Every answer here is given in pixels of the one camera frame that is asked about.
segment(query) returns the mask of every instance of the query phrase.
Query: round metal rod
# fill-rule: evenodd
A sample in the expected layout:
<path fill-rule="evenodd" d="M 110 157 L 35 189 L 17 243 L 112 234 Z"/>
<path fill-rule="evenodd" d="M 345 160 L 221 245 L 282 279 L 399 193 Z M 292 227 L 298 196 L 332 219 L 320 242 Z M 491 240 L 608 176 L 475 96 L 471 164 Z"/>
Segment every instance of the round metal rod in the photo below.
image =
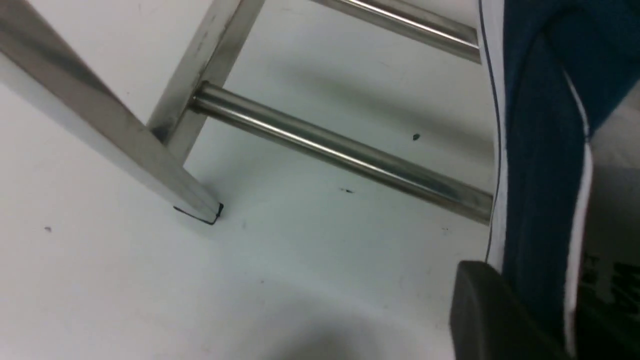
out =
<path fill-rule="evenodd" d="M 480 63 L 474 28 L 398 0 L 313 0 L 334 10 Z"/>
<path fill-rule="evenodd" d="M 218 86 L 203 84 L 193 98 L 191 109 L 464 217 L 483 224 L 489 222 L 490 194 Z"/>

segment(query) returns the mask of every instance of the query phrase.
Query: white floor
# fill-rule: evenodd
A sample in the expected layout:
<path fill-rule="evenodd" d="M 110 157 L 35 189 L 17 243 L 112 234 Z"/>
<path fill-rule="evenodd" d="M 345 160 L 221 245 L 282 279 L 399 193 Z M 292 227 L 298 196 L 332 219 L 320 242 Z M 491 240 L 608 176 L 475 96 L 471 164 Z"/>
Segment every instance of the white floor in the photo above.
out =
<path fill-rule="evenodd" d="M 65 3 L 33 0 L 144 120 L 208 6 Z M 414 3 L 473 21 L 471 0 Z M 35 85 L 0 60 L 3 359 L 453 357 L 454 271 L 487 227 L 215 120 L 186 166 L 226 208 L 200 224 L 19 96 Z M 226 87 L 492 191 L 478 65 L 267 0 Z"/>

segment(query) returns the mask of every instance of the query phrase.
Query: white stripe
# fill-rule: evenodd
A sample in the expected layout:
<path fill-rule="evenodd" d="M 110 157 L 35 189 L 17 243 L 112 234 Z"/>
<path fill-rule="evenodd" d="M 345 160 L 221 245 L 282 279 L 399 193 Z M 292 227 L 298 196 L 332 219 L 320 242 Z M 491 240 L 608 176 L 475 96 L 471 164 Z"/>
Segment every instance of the white stripe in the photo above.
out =
<path fill-rule="evenodd" d="M 485 47 L 489 51 L 491 58 L 493 82 L 495 85 L 495 93 L 498 102 L 498 114 L 500 119 L 499 128 L 495 130 L 495 163 L 496 163 L 496 181 L 499 181 L 499 187 L 495 194 L 495 204 L 493 206 L 491 218 L 492 238 L 489 248 L 487 263 L 494 267 L 498 272 L 502 272 L 502 258 L 504 257 L 504 242 L 506 239 L 507 228 L 507 149 L 506 149 L 506 129 L 505 129 L 505 92 L 504 92 L 504 64 L 502 51 L 502 27 L 504 25 L 504 0 L 481 0 L 483 9 L 483 19 L 479 19 L 484 23 L 484 30 L 487 39 L 483 38 L 482 31 L 478 31 L 480 41 L 480 54 L 483 67 L 489 76 L 488 62 L 486 61 Z M 500 143 L 502 147 L 499 149 L 497 134 L 500 134 Z M 500 168 L 498 168 L 498 159 L 500 159 Z"/>
<path fill-rule="evenodd" d="M 573 225 L 571 229 L 571 241 L 569 243 L 569 255 L 567 259 L 566 274 L 564 278 L 564 338 L 567 353 L 576 356 L 575 349 L 575 308 L 578 301 L 578 283 L 580 276 L 580 260 L 582 259 L 582 242 L 584 239 L 584 224 L 586 222 L 589 195 L 591 193 L 591 179 L 593 177 L 593 158 L 591 146 L 588 142 L 589 122 L 578 93 L 568 75 L 564 74 L 573 94 L 584 131 L 584 159 L 582 163 L 582 177 L 580 178 L 580 190 L 573 212 Z"/>

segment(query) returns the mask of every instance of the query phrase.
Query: stainless steel frame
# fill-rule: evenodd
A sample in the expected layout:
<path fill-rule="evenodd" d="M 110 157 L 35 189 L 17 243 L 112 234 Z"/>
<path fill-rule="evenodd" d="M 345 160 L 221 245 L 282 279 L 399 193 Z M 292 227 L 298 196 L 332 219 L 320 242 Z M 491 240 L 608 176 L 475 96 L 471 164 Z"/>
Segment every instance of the stainless steel frame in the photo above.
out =
<path fill-rule="evenodd" d="M 25 0 L 0 6 L 0 51 L 78 115 L 89 146 L 184 211 L 217 219 L 220 203 Z"/>
<path fill-rule="evenodd" d="M 190 215 L 222 206 L 182 164 L 207 116 L 487 224 L 492 196 L 223 90 L 265 0 L 215 0 L 147 126 L 109 91 L 26 0 L 0 6 L 0 51 L 73 110 L 105 157 Z M 474 29 L 397 0 L 313 0 L 479 63 Z"/>

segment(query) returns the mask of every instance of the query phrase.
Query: blue fabric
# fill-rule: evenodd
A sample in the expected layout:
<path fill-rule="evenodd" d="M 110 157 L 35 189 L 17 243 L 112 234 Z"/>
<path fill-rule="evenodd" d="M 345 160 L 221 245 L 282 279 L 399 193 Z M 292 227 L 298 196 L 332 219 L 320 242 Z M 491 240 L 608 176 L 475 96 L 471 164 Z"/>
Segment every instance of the blue fabric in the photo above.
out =
<path fill-rule="evenodd" d="M 563 339 L 564 285 L 591 133 L 640 77 L 640 17 L 628 0 L 505 0 L 508 158 L 502 274 L 534 319 Z"/>

